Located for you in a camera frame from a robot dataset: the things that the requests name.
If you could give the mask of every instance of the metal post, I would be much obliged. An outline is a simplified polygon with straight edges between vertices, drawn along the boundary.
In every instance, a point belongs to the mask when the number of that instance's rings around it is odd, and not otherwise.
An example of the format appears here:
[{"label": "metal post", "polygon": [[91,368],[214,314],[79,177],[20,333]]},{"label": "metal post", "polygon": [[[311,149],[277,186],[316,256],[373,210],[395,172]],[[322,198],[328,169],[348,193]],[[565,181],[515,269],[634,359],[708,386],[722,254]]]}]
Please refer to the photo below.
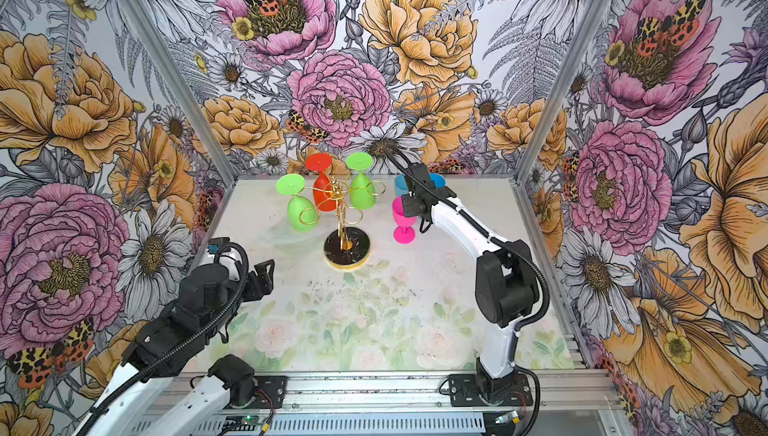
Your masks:
[{"label": "metal post", "polygon": [[187,115],[187,119],[200,138],[200,142],[205,146],[211,161],[221,174],[225,187],[227,189],[233,187],[236,180],[234,168],[211,132],[208,121],[203,116],[200,105],[197,104],[194,95],[192,95],[192,90],[187,85],[176,61],[170,55],[160,30],[144,10],[144,2],[142,0],[117,0],[117,2],[122,14],[126,14],[129,23],[133,25],[134,31],[132,32],[139,38],[149,56],[154,60],[163,78],[165,78],[166,84],[176,97],[181,110]]},{"label": "metal post", "polygon": [[538,159],[538,155],[541,153],[544,142],[547,139],[547,133],[549,133],[554,120],[558,117],[561,101],[565,98],[568,87],[571,85],[574,76],[576,76],[581,58],[587,52],[589,45],[594,42],[594,32],[609,8],[610,0],[589,1],[584,19],[578,28],[575,28],[571,46],[568,48],[565,59],[560,65],[560,71],[554,80],[552,89],[549,91],[549,95],[547,95],[547,105],[542,111],[542,118],[536,125],[531,136],[531,142],[528,143],[528,147],[525,149],[523,158],[518,165],[517,172],[514,174],[517,181],[525,181],[525,178],[533,168],[534,162]]}]

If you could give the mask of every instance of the black mounting plate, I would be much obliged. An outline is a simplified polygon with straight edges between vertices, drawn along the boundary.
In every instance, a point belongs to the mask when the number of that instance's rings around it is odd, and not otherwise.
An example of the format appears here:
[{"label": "black mounting plate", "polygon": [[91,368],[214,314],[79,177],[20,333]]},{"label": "black mounting plate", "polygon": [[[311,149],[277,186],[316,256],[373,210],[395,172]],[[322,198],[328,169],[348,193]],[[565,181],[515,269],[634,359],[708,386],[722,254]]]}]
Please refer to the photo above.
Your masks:
[{"label": "black mounting plate", "polygon": [[533,395],[528,387],[528,379],[524,374],[515,373],[511,383],[504,389],[504,398],[499,402],[488,403],[480,396],[480,390],[475,383],[474,374],[450,374],[448,390],[451,395],[451,406],[467,408],[469,406],[532,406]]},{"label": "black mounting plate", "polygon": [[[287,376],[254,376],[256,383],[256,390],[263,391],[272,400],[274,409],[280,409],[283,407],[283,399],[286,396],[286,383],[288,383]],[[232,405],[227,406],[227,409],[234,408]],[[270,402],[264,399],[264,397],[258,392],[255,393],[254,398],[245,406],[236,409],[269,409]]]}]

